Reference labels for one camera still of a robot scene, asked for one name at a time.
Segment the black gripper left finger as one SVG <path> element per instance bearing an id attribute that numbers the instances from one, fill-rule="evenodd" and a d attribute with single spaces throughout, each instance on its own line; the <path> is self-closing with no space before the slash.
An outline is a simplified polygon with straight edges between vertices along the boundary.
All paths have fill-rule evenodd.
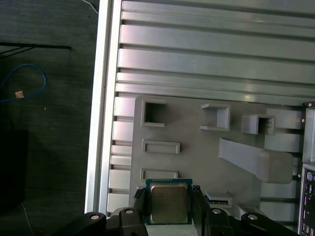
<path id="1" fill-rule="evenodd" d="M 53 233 L 54 236 L 145 236 L 146 191 L 136 190 L 132 207 L 118 209 L 107 218 L 100 212 L 88 212 Z"/>

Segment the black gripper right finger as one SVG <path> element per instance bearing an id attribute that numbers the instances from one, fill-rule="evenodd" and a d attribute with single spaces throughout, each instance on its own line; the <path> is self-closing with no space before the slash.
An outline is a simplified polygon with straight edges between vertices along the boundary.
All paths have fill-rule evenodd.
<path id="1" fill-rule="evenodd" d="M 238 220 L 222 208 L 212 208 L 200 189 L 193 191 L 193 222 L 199 236 L 296 236 L 296 232 L 259 213 Z"/>

